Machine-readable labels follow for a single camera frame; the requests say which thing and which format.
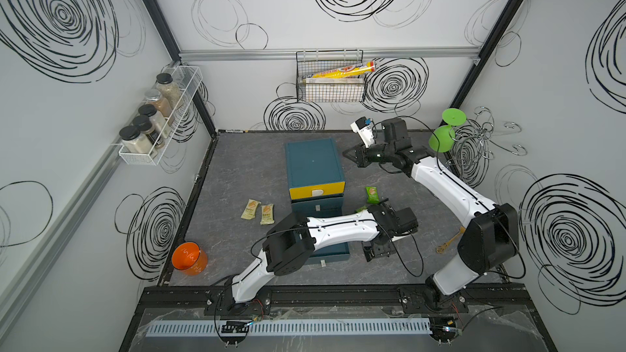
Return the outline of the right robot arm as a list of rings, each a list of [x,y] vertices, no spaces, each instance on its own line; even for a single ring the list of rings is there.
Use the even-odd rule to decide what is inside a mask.
[[[350,128],[362,143],[347,149],[345,158],[360,168],[392,164],[446,205],[465,229],[456,256],[425,282],[423,296],[431,311],[441,311],[451,296],[518,255],[517,210],[509,204],[498,205],[469,187],[443,167],[436,151],[412,145],[404,119],[381,122],[381,143],[375,140],[375,125],[367,117],[358,118]]]

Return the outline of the green cookie packet one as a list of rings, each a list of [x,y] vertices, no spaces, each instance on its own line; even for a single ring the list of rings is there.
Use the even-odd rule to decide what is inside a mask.
[[[367,202],[369,204],[379,204],[381,197],[379,196],[378,189],[376,187],[366,187]]]

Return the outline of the yellow cookie packet one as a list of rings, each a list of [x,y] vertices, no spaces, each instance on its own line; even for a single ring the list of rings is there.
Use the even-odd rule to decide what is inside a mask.
[[[247,201],[246,207],[241,215],[241,218],[244,220],[252,220],[256,218],[257,209],[261,205],[261,202],[258,200],[249,199]]]

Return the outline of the teal drawer cabinet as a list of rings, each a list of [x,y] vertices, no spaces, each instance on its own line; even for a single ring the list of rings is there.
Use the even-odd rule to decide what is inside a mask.
[[[285,145],[288,188],[346,182],[334,139],[291,142]]]

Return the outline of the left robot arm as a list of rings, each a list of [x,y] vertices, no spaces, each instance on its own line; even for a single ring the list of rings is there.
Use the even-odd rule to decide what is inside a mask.
[[[223,287],[215,300],[215,313],[226,315],[254,301],[258,292],[277,276],[302,268],[315,252],[336,244],[365,242],[394,245],[417,231],[417,216],[410,208],[394,210],[386,203],[332,218],[291,213],[253,246],[253,262]]]

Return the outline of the teal bottom drawer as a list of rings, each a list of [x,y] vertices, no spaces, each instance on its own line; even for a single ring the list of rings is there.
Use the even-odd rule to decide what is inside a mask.
[[[350,249],[347,243],[334,244],[314,252],[305,264],[307,266],[326,267],[329,263],[344,262],[350,259]]]

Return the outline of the yellow top drawer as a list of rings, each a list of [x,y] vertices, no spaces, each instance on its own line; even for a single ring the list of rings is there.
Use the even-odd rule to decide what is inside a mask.
[[[340,181],[304,187],[291,187],[289,192],[291,200],[304,200],[316,197],[342,195],[345,191],[345,186],[346,183],[344,181]]]

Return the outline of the yellow cookie packet two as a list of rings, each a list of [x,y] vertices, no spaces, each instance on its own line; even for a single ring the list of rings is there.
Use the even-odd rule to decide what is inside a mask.
[[[272,225],[275,223],[273,204],[262,205],[261,212],[262,212],[261,221],[260,221],[261,225],[265,226],[265,225]]]

